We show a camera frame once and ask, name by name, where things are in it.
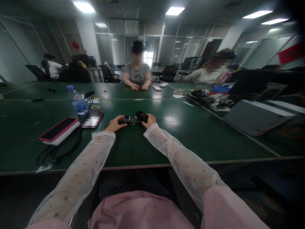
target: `white paper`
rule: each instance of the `white paper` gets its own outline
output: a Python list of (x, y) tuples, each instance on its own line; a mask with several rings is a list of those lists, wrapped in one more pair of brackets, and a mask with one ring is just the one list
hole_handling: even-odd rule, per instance
[(99, 100), (93, 100), (93, 103), (99, 103)]
[(53, 164), (51, 164), (51, 163), (48, 165), (42, 165), (39, 167), (39, 169), (36, 171), (36, 173), (49, 170), (50, 168), (52, 168), (52, 166), (53, 166)]
[(173, 95), (173, 97), (180, 99), (180, 98), (183, 98), (184, 96), (183, 95)]

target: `pen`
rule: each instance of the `pen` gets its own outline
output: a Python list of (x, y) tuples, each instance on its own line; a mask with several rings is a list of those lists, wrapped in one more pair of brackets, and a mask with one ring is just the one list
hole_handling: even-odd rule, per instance
[(189, 103), (184, 102), (184, 101), (182, 101), (182, 102), (185, 103), (185, 104), (187, 104), (187, 105), (190, 105), (190, 106), (194, 107), (192, 104), (189, 104)]

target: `green table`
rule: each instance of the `green table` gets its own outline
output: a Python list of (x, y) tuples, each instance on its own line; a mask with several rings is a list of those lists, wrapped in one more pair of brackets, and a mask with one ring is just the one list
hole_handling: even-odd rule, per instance
[[(77, 117), (67, 99), (67, 83), (39, 82), (7, 87), (5, 99), (0, 101), (0, 175), (34, 173), (39, 166), (35, 159), (45, 145), (38, 139), (41, 134), (66, 117)], [(202, 88), (203, 85), (175, 84), (156, 92), (132, 91), (124, 84), (73, 83), (85, 93), (95, 90), (100, 98), (104, 119), (97, 130), (84, 130), (81, 145), (67, 159), (53, 166), (52, 171), (65, 171), (91, 140), (91, 134), (104, 130), (109, 121), (117, 115), (134, 116), (142, 110), (157, 117), (162, 129), (176, 137), (188, 149), (207, 163), (250, 162), (281, 159), (280, 156), (262, 147), (244, 133), (229, 126), (202, 107), (188, 106), (173, 98), (173, 88)], [(54, 87), (57, 92), (49, 92)], [(43, 97), (44, 101), (25, 102)], [(116, 141), (105, 164), (105, 169), (143, 168), (170, 166), (168, 159), (158, 152), (143, 136), (141, 125), (127, 126), (116, 132)], [(67, 142), (59, 151), (65, 152), (74, 144)]]

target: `sheer white sleeve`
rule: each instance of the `sheer white sleeve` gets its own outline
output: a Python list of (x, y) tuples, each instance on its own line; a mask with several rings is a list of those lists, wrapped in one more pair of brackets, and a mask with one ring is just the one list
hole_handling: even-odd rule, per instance
[(188, 193), (203, 211), (203, 196), (213, 186), (226, 186), (218, 173), (195, 153), (185, 148), (176, 138), (158, 124), (151, 125), (144, 136), (161, 153), (168, 157), (173, 169)]
[(75, 159), (56, 188), (38, 206), (29, 225), (48, 219), (58, 219), (69, 224), (91, 192), (114, 140), (114, 132), (93, 133), (92, 140)]

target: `hand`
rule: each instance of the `hand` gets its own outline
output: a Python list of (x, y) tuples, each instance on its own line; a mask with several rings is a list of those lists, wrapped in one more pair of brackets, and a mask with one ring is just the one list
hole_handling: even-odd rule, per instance
[(136, 85), (136, 84), (132, 84), (130, 87), (131, 87), (131, 89), (134, 90), (134, 91), (138, 91), (139, 88), (140, 88), (140, 87), (139, 87), (138, 85)]
[(116, 117), (115, 119), (112, 119), (112, 120), (110, 121), (110, 123), (109, 123), (109, 126), (108, 126), (104, 131), (115, 132), (115, 131), (117, 131), (118, 129), (127, 126), (127, 124), (119, 125), (119, 124), (118, 124), (119, 118), (124, 118), (124, 116), (123, 116), (123, 115), (119, 115), (119, 116)]
[(141, 121), (142, 125), (145, 126), (146, 129), (148, 129), (152, 124), (157, 123), (155, 116), (153, 116), (152, 114), (147, 114), (147, 115), (148, 115), (147, 123)]
[(148, 87), (149, 87), (149, 85), (147, 85), (147, 84), (143, 84), (143, 86), (142, 86), (142, 90), (148, 90)]

